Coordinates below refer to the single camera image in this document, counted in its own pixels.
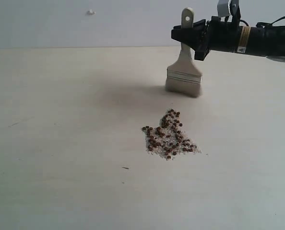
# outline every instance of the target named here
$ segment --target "black cable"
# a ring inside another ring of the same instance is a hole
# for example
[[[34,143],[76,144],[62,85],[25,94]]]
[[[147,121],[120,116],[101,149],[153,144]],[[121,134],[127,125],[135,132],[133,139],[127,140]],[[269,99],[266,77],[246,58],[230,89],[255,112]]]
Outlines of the black cable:
[[[246,26],[249,26],[249,24],[246,22],[246,21],[244,21],[244,20],[242,20],[242,19],[240,19],[239,20],[241,23],[244,23]]]

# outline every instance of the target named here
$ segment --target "table surface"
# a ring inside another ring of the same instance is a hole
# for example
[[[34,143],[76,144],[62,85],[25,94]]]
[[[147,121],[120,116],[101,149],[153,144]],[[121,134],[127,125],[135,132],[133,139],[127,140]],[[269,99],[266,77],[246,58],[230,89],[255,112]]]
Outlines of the table surface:
[[[211,52],[193,99],[178,53],[0,50],[0,230],[285,229],[285,63]],[[145,151],[168,108],[201,154]]]

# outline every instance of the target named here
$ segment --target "brush bristles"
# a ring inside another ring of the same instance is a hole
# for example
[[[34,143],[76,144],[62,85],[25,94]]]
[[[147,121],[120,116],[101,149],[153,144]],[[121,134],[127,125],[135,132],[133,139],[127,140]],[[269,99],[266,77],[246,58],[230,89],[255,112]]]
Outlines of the brush bristles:
[[[194,98],[202,95],[201,84],[176,80],[169,77],[166,79],[165,89],[169,92],[178,92]]]

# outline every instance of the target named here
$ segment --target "white wall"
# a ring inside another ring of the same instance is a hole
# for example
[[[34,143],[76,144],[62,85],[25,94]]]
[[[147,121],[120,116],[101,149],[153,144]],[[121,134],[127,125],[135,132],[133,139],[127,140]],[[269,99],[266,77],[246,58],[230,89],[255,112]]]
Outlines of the white wall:
[[[0,48],[167,46],[181,11],[195,20],[216,15],[217,0],[0,0]],[[285,0],[241,0],[242,18],[255,25],[285,15]],[[89,9],[96,11],[86,16]]]

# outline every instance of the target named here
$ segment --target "robotic arm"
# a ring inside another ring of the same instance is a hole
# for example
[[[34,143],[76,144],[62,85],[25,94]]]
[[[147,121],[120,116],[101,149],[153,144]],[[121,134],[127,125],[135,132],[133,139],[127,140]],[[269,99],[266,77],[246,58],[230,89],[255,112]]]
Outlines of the robotic arm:
[[[217,50],[285,62],[285,26],[273,26],[285,16],[273,23],[250,27],[241,19],[239,0],[219,0],[217,12],[218,16],[195,22],[192,28],[174,26],[171,38],[195,50],[195,60],[203,61],[210,50]]]

